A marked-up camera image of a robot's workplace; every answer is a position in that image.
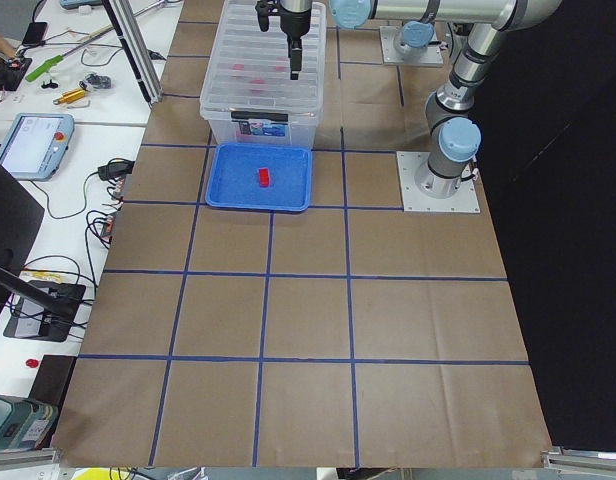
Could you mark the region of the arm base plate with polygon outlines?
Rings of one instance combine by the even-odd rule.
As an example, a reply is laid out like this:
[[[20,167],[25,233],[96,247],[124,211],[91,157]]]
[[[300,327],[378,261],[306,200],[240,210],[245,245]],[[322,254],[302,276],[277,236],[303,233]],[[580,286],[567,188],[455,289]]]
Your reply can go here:
[[[432,24],[410,21],[402,26],[381,26],[380,41],[386,65],[435,67],[443,65],[442,42]]]
[[[479,214],[470,166],[466,166],[459,177],[444,179],[429,169],[428,157],[428,152],[396,153],[403,210],[407,213]]]

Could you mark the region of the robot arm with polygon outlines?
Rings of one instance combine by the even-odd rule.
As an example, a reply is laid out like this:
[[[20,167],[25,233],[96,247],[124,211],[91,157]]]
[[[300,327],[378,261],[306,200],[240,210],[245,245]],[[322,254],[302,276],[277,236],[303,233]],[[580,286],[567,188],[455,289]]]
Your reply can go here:
[[[331,1],[329,8],[337,26],[356,29],[369,19],[405,19],[432,24],[437,20],[477,22],[507,28],[525,9],[522,1]],[[302,37],[311,26],[310,1],[258,1],[255,4],[261,31],[269,30],[277,17],[287,39],[290,79],[302,70]]]
[[[415,183],[427,196],[452,197],[462,184],[462,172],[474,159],[481,132],[468,118],[475,92],[496,59],[508,32],[535,26],[552,15],[558,1],[514,1],[502,20],[476,23],[453,63],[446,83],[425,105],[431,151],[416,171]]]

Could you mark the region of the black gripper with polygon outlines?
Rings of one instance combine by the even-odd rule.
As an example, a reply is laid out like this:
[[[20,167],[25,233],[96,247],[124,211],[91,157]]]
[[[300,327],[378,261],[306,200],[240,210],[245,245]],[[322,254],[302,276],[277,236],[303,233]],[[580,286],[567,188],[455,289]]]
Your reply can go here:
[[[310,30],[312,0],[259,0],[256,2],[259,28],[268,32],[270,17],[280,18],[281,30],[287,35],[290,79],[296,81],[302,71],[303,46],[300,37]]]

